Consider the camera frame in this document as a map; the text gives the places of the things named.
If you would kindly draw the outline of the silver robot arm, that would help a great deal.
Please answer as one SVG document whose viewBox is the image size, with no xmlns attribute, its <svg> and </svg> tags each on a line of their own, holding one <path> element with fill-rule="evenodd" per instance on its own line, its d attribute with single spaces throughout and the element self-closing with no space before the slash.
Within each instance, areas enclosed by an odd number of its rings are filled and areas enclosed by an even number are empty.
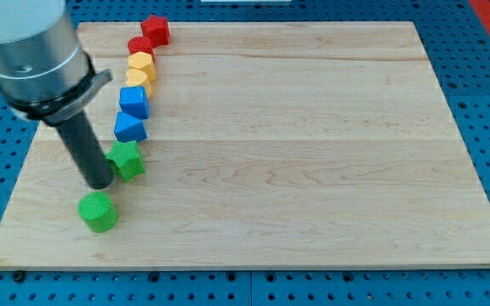
<svg viewBox="0 0 490 306">
<path fill-rule="evenodd" d="M 111 79 L 83 51 L 65 2 L 0 0 L 0 90 L 22 116 L 58 125 Z"/>
</svg>

